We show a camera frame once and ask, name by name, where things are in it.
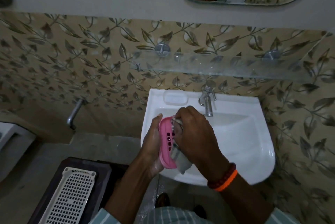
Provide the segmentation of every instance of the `pink soap dish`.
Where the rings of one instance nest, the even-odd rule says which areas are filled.
[[[173,159],[170,158],[170,152],[173,145],[174,132],[171,125],[172,117],[165,117],[158,126],[159,135],[161,136],[161,149],[159,150],[159,159],[164,168],[177,168]]]

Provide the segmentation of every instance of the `foot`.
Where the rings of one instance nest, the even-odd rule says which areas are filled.
[[[193,211],[195,212],[196,215],[198,215],[200,218],[203,218],[207,220],[207,214],[205,209],[201,205],[197,205]]]
[[[164,207],[164,206],[171,206],[171,204],[170,204],[170,198],[169,198],[169,196],[168,196],[167,193],[162,193],[156,199],[155,208]]]

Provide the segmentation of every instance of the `faucet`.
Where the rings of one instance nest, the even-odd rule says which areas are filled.
[[[213,117],[213,110],[212,110],[210,94],[212,94],[213,99],[216,100],[214,87],[215,87],[215,83],[213,81],[206,82],[205,88],[202,91],[202,94],[198,101],[200,106],[205,106],[205,116],[207,117]]]

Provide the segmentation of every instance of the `sink basin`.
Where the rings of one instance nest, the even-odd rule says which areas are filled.
[[[205,113],[205,107],[198,103],[200,92],[175,90],[176,96],[180,94],[188,97],[186,104],[178,106],[164,102],[164,91],[158,89],[149,91],[141,145],[151,120],[159,113],[162,113],[163,117],[172,116],[179,108],[187,106],[193,106],[200,113]],[[258,98],[216,94],[216,99],[212,100],[213,117],[206,119],[213,127],[222,154],[230,162],[236,163],[239,174],[249,184],[265,180],[273,171],[275,154]],[[177,169],[164,169],[161,175],[188,184],[207,185],[207,180],[195,165],[192,165],[184,175]]]

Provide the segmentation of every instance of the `floor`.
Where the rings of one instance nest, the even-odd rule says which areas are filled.
[[[0,219],[3,224],[26,224],[60,162],[67,157],[130,164],[140,149],[140,140],[131,137],[76,133],[71,144],[34,142],[11,173],[0,183]],[[176,182],[157,176],[143,198],[135,223],[153,209],[162,192],[171,204],[192,210],[202,205],[213,223],[236,223],[219,194],[207,187]]]

